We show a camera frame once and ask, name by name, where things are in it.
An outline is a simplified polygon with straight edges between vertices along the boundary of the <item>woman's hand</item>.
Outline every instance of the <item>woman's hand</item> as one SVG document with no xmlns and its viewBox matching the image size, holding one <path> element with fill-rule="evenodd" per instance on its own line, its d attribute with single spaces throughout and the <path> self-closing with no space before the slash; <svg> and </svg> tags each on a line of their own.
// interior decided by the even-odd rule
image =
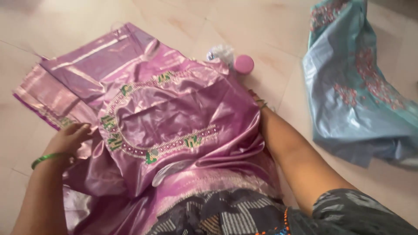
<svg viewBox="0 0 418 235">
<path fill-rule="evenodd" d="M 62 128 L 54 137 L 52 137 L 43 156 L 53 154 L 53 153 L 66 153 L 63 156 L 56 158 L 50 158 L 39 165 L 53 164 L 55 166 L 60 166 L 62 169 L 65 169 L 69 166 L 69 158 L 75 156 L 77 150 L 81 147 L 81 143 L 86 140 L 91 139 L 89 133 L 90 124 L 88 123 L 73 123 L 64 128 Z"/>
</svg>

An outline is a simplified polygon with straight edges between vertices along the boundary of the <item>tile floor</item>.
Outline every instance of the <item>tile floor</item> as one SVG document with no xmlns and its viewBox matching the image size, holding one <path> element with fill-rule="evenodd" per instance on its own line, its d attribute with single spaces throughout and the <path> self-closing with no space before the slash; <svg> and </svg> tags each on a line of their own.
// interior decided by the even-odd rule
<svg viewBox="0 0 418 235">
<path fill-rule="evenodd" d="M 204 59 L 227 43 L 255 60 L 245 83 L 311 139 L 301 58 L 309 8 L 319 0 L 2 0 L 0 1 L 0 235 L 9 234 L 31 175 L 30 164 L 55 131 L 11 95 L 39 61 L 55 57 L 132 22 L 183 54 Z M 387 79 L 418 102 L 418 22 L 369 4 L 377 33 L 378 64 Z M 374 160 L 368 169 L 317 148 L 357 188 L 418 227 L 418 172 Z M 285 201 L 295 201 L 283 182 Z"/>
</svg>

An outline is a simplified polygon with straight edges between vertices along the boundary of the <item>green embroidery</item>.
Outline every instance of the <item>green embroidery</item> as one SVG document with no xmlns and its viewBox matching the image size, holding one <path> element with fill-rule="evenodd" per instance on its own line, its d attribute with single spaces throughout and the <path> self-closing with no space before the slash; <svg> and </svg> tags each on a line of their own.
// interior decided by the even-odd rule
<svg viewBox="0 0 418 235">
<path fill-rule="evenodd" d="M 146 154 L 146 159 L 147 159 L 146 163 L 147 163 L 147 164 L 151 164 L 151 163 L 153 163 L 153 162 L 157 161 L 157 156 L 153 155 L 153 154 L 152 154 L 152 153 L 150 153 L 150 152 L 147 152 L 147 154 Z"/>
<path fill-rule="evenodd" d="M 131 86 L 131 85 L 124 85 L 124 86 L 120 89 L 120 91 L 122 92 L 122 94 L 123 94 L 124 96 L 126 96 L 126 93 L 128 93 L 128 92 L 132 91 L 132 86 Z"/>
<path fill-rule="evenodd" d="M 116 126 L 116 120 L 114 117 L 110 115 L 106 115 L 100 119 L 103 123 L 103 128 L 107 131 L 111 130 Z"/>
<path fill-rule="evenodd" d="M 120 148 L 122 146 L 122 137 L 120 134 L 111 134 L 112 137 L 107 139 L 107 143 L 109 144 L 109 148 L 111 151 Z"/>
<path fill-rule="evenodd" d="M 68 117 L 63 117 L 63 118 L 61 118 L 60 122 L 61 122 L 61 125 L 62 125 L 63 127 L 66 127 L 66 126 L 68 126 L 68 125 L 70 125 L 70 124 L 74 123 L 74 121 L 73 121 L 73 120 L 71 120 L 71 119 L 69 119 Z"/>
<path fill-rule="evenodd" d="M 197 139 L 197 136 L 194 135 L 194 136 L 184 139 L 184 142 L 186 143 L 187 147 L 194 148 L 201 144 L 202 137 L 199 137 L 199 139 Z"/>
<path fill-rule="evenodd" d="M 158 82 L 161 83 L 161 82 L 168 81 L 168 80 L 170 80 L 170 76 L 172 76 L 172 75 L 173 74 L 170 71 L 165 72 L 161 75 L 158 75 Z"/>
</svg>

